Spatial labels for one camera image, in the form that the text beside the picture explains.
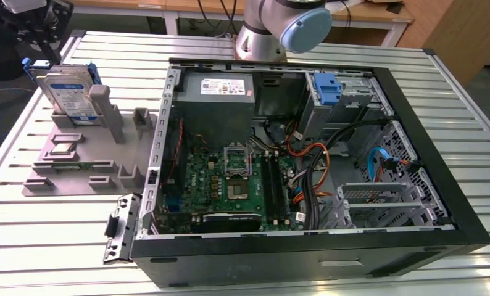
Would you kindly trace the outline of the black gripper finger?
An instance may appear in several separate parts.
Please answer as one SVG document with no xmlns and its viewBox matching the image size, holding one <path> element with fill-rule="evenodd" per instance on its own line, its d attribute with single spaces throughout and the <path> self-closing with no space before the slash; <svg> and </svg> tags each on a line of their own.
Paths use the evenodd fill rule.
<svg viewBox="0 0 490 296">
<path fill-rule="evenodd" d="M 49 62 L 60 62 L 58 38 L 56 36 L 50 38 L 46 38 L 44 36 L 38 38 L 37 45 L 40 47 L 40 51 L 42 52 Z"/>
</svg>

